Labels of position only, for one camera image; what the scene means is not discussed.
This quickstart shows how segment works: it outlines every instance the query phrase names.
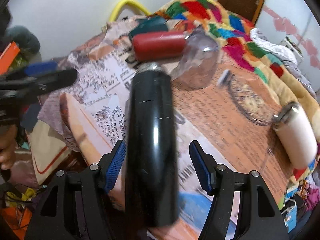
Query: clear plastic container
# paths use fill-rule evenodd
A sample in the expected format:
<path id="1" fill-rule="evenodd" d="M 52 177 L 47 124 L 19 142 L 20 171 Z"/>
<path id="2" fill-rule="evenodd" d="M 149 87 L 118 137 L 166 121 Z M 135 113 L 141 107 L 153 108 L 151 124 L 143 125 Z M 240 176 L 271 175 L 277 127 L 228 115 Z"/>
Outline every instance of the clear plastic container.
<path id="1" fill-rule="evenodd" d="M 217 69 L 220 48 L 201 28 L 195 29 L 186 39 L 183 56 L 171 77 L 179 78 L 192 88 L 205 88 Z"/>

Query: human hand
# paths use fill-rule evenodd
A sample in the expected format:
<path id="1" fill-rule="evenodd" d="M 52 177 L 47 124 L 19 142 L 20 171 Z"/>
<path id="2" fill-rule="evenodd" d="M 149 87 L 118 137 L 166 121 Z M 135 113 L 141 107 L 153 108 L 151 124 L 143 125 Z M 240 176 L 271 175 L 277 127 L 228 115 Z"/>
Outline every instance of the human hand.
<path id="1" fill-rule="evenodd" d="M 16 135 L 17 127 L 15 125 L 10 125 L 6 131 L 0 135 L 0 163 L 1 169 L 10 169 L 16 160 Z"/>

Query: yellow tube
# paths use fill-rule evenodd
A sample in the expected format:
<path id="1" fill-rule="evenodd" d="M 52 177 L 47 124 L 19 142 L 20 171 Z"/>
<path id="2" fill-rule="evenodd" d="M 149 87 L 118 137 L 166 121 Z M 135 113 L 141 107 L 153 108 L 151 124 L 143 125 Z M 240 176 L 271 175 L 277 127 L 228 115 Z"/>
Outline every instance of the yellow tube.
<path id="1" fill-rule="evenodd" d="M 141 3 L 137 2 L 136 0 L 120 0 L 111 12 L 109 17 L 110 22 L 113 22 L 118 18 L 121 8 L 126 4 L 139 9 L 145 15 L 151 14 Z"/>

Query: multicolored quilt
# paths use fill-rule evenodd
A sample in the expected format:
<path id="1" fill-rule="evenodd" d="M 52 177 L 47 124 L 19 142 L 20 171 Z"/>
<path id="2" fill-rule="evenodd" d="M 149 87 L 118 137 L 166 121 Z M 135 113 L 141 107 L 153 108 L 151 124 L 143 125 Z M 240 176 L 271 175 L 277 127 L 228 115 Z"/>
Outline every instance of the multicolored quilt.
<path id="1" fill-rule="evenodd" d="M 276 103 L 285 106 L 291 101 L 300 102 L 316 140 L 320 143 L 319 104 L 276 56 L 261 49 L 250 39 L 250 30 L 254 28 L 250 21 L 225 10 L 214 0 L 172 0 L 156 14 L 166 19 L 184 20 L 185 23 L 195 26 L 202 25 L 206 33 L 214 38 L 240 67 L 254 72 L 262 79 Z M 314 170 L 317 160 L 305 170 L 294 170 L 291 181 L 297 183 L 305 178 Z"/>

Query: white wall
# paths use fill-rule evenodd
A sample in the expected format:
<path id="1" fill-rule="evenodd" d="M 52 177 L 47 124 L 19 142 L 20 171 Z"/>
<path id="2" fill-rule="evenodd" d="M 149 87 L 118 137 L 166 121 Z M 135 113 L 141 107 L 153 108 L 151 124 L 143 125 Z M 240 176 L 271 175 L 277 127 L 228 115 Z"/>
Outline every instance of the white wall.
<path id="1" fill-rule="evenodd" d="M 97 35 L 118 0 L 10 0 L 11 25 L 24 25 L 41 44 L 43 60 L 66 55 Z M 138 0 L 151 12 L 170 0 Z"/>
<path id="2" fill-rule="evenodd" d="M 277 30 L 276 25 L 279 26 L 279 21 L 284 18 L 291 21 L 291 30 L 282 31 L 279 28 Z M 296 44 L 301 39 L 311 41 L 307 45 L 304 42 L 299 45 L 304 56 L 299 68 L 313 89 L 315 91 L 320 89 L 320 26 L 304 0 L 265 0 L 256 27 L 275 44 L 279 44 L 285 36 L 290 37 Z M 292 28 L 296 28 L 296 35 L 290 35 Z"/>

